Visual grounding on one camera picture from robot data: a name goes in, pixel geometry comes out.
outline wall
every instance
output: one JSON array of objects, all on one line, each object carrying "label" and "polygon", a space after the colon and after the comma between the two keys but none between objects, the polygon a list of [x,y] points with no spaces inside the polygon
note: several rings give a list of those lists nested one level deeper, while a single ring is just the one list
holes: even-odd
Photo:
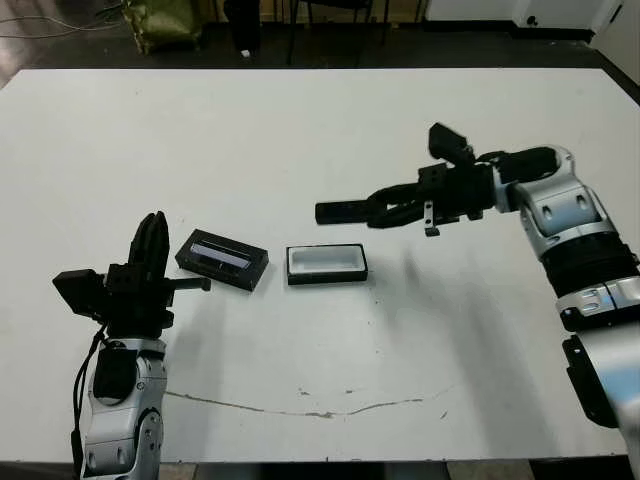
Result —
[{"label": "wall", "polygon": [[591,45],[640,85],[640,0],[625,0],[616,20]]},{"label": "wall", "polygon": [[511,20],[517,0],[431,0],[428,20]]},{"label": "wall", "polygon": [[526,26],[535,16],[542,28],[591,28],[603,0],[531,0],[517,23]]}]

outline black box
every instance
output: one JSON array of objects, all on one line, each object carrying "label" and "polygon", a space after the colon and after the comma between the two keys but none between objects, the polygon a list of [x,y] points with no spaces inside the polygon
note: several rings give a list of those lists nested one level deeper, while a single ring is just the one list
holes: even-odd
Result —
[{"label": "black box", "polygon": [[194,230],[176,255],[180,268],[253,291],[269,263],[266,250]]}]

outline green bag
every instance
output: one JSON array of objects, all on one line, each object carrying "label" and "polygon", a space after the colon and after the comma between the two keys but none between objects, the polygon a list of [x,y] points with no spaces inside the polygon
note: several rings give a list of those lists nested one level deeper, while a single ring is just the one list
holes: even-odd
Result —
[{"label": "green bag", "polygon": [[171,43],[197,46],[206,19],[199,0],[123,0],[122,13],[144,54]]}]

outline metal bracket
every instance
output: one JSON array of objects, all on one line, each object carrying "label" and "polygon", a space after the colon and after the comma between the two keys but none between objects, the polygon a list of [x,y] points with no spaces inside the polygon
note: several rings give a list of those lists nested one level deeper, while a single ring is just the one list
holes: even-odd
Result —
[{"label": "metal bracket", "polygon": [[427,237],[437,237],[440,230],[435,225],[435,214],[433,212],[433,200],[424,202],[424,233]]}]

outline chair leg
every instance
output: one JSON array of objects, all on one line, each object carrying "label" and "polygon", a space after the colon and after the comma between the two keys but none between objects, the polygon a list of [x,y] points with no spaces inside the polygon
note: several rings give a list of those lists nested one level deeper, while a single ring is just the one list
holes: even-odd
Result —
[{"label": "chair leg", "polygon": [[296,20],[298,19],[298,4],[300,0],[290,0],[291,4],[291,16],[289,17],[290,26],[290,36],[289,36],[289,52],[287,54],[287,65],[291,65],[291,60],[293,58],[293,43],[296,37]]},{"label": "chair leg", "polygon": [[387,24],[389,23],[389,0],[384,2],[384,18],[382,20],[382,45],[387,40]]},{"label": "chair leg", "polygon": [[413,20],[413,23],[418,23],[420,19],[420,11],[422,10],[422,0],[418,0],[416,2],[416,17]]},{"label": "chair leg", "polygon": [[369,23],[369,21],[371,20],[371,9],[373,8],[373,0],[371,0],[369,2],[369,5],[367,5],[367,14],[364,17],[364,23]]}]

